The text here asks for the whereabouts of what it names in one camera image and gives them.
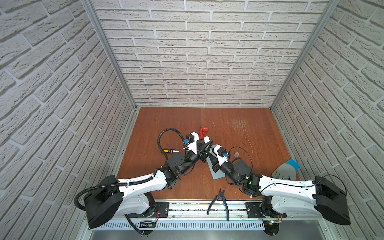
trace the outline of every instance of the black mounting plate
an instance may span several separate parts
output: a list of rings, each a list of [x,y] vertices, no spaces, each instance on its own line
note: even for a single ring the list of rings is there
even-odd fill
[[[156,208],[159,210],[160,218],[167,218],[169,211],[169,202],[156,202]],[[156,217],[156,211],[149,217]],[[129,217],[143,217],[142,214],[128,214]]]

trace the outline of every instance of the black cable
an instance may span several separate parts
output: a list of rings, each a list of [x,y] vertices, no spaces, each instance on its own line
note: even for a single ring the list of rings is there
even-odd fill
[[[106,188],[106,187],[124,187],[124,186],[127,186],[128,184],[126,182],[123,182],[123,183],[111,183],[111,184],[103,184],[103,185],[96,185],[96,186],[93,186],[93,187],[89,187],[87,189],[84,189],[83,191],[79,192],[73,199],[73,203],[74,205],[80,209],[80,210],[83,210],[85,211],[85,206],[81,205],[79,203],[79,198],[83,195],[83,194],[86,194],[87,192],[90,192],[92,190],[96,190],[96,189],[100,189],[100,188]]]
[[[251,172],[252,172],[252,170],[253,170],[253,161],[252,161],[251,156],[249,155],[249,153],[248,153],[244,148],[242,148],[242,147],[238,147],[238,148],[244,150],[244,152],[248,155],[249,159],[251,160]]]
[[[277,185],[277,184],[280,184],[280,185],[287,185],[287,186],[291,186],[291,187],[300,187],[300,188],[309,188],[309,187],[313,187],[313,186],[315,186],[315,185],[317,185],[317,184],[319,184],[326,176],[333,176],[333,177],[336,177],[336,178],[338,178],[340,181],[341,181],[341,183],[343,184],[343,186],[344,186],[344,189],[345,189],[345,195],[347,195],[347,188],[345,187],[345,184],[343,183],[343,181],[338,177],[338,176],[336,176],[336,175],[333,175],[333,174],[326,174],[326,175],[324,175],[318,182],[316,182],[316,183],[314,183],[314,184],[312,184],[312,185],[310,185],[310,186],[295,186],[295,185],[290,185],[290,184],[285,184],[285,183],[279,183],[279,182],[277,182],[277,183],[271,183],[270,185],[268,185],[268,186],[266,186],[265,188],[263,188],[263,190],[261,190],[255,197],[257,197],[257,196],[259,196],[267,187],[269,187],[269,186],[271,186],[271,185]]]
[[[181,135],[181,133],[180,133],[177,129],[174,129],[174,128],[172,128],[172,127],[169,127],[169,128],[164,129],[163,131],[161,131],[161,133],[159,134],[159,136],[158,136],[158,138],[157,138],[157,146],[158,146],[158,148],[160,149],[161,153],[165,156],[165,158],[166,158],[166,162],[167,162],[167,160],[168,160],[168,156],[167,156],[167,154],[164,152],[163,148],[162,148],[161,145],[160,145],[160,139],[161,139],[161,136],[162,136],[165,132],[167,132],[167,131],[174,131],[174,132],[176,132],[176,133],[180,136],[181,140],[183,141],[183,146],[184,146],[184,147],[187,147],[187,145],[184,143],[184,137],[183,137],[183,135]],[[189,152],[188,152],[187,149],[185,149],[185,156],[186,156],[186,158],[189,158]]]
[[[145,230],[143,230],[143,231],[139,230],[139,229],[133,224],[133,222],[131,221],[131,219],[128,217],[127,214],[124,214],[124,216],[125,216],[125,218],[127,219],[127,221],[129,222],[129,224],[133,227],[133,229],[134,229],[136,232],[138,232],[141,236],[147,236],[148,234],[150,234],[151,232],[153,232],[153,231],[150,231],[149,233],[148,233],[148,232],[146,233]]]

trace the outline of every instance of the robotic arm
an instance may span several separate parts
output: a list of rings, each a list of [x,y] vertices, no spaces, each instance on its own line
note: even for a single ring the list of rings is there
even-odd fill
[[[162,150],[160,138],[168,130],[177,132],[183,140],[185,156],[175,152],[168,158]],[[214,172],[220,169],[235,185],[242,186],[243,193],[250,197],[263,196],[259,208],[264,217],[286,212],[315,213],[337,224],[350,224],[346,193],[324,177],[316,177],[315,181],[289,181],[255,174],[252,166],[241,158],[230,161],[230,154],[222,146],[217,145],[210,151],[212,144],[208,137],[199,140],[195,132],[184,139],[176,129],[166,129],[158,138],[159,149],[166,156],[164,166],[152,174],[132,179],[117,180],[114,175],[108,176],[97,186],[79,192],[74,203],[86,211],[89,228],[101,226],[114,216],[148,217],[156,208],[151,191],[172,189],[180,181],[179,175],[188,175],[199,159],[205,163],[209,157]],[[83,194],[86,194],[84,206],[79,203]]]

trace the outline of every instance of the ventilated metal panel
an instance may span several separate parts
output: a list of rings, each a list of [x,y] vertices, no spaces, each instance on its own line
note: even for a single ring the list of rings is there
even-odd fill
[[[137,228],[142,220],[132,220]],[[133,229],[126,220],[110,220],[95,230],[129,230]],[[159,220],[156,228],[139,228],[141,230],[265,230],[260,220]]]

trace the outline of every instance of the black motor housing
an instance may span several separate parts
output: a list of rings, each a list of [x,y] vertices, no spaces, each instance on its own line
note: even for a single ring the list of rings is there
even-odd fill
[[[98,185],[117,183],[115,175],[104,178]],[[90,191],[84,197],[89,228],[96,228],[108,222],[118,210],[123,193],[119,187],[105,187]]]

